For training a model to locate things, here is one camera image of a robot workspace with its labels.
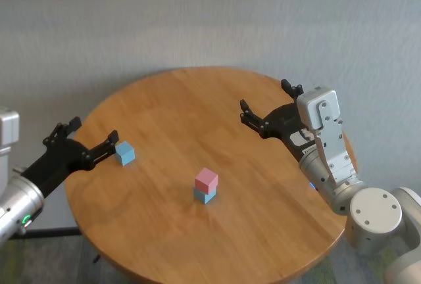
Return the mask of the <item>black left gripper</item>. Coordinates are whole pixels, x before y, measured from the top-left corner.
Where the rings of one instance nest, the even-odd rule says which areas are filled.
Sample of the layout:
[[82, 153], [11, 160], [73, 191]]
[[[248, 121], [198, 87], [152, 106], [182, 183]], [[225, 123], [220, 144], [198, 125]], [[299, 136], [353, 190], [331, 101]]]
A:
[[58, 123], [42, 143], [46, 152], [21, 174], [42, 193], [50, 195], [72, 173], [90, 171], [104, 159], [116, 153], [118, 132], [113, 130], [104, 142], [92, 149], [68, 139], [68, 136], [82, 126], [80, 117], [75, 116], [68, 123]]

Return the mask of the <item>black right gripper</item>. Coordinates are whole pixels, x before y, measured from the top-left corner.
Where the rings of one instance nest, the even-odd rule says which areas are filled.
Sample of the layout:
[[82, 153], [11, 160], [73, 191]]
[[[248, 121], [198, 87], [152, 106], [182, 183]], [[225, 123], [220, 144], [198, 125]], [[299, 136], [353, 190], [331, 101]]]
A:
[[[291, 85], [287, 79], [281, 80], [281, 88], [292, 99], [303, 94], [301, 84]], [[257, 116], [244, 99], [240, 100], [239, 105], [242, 124], [257, 132], [263, 139], [279, 139], [297, 162], [306, 154], [307, 149], [314, 147], [314, 137], [311, 133], [305, 135], [307, 127], [302, 123], [293, 103], [276, 108], [265, 118]]]

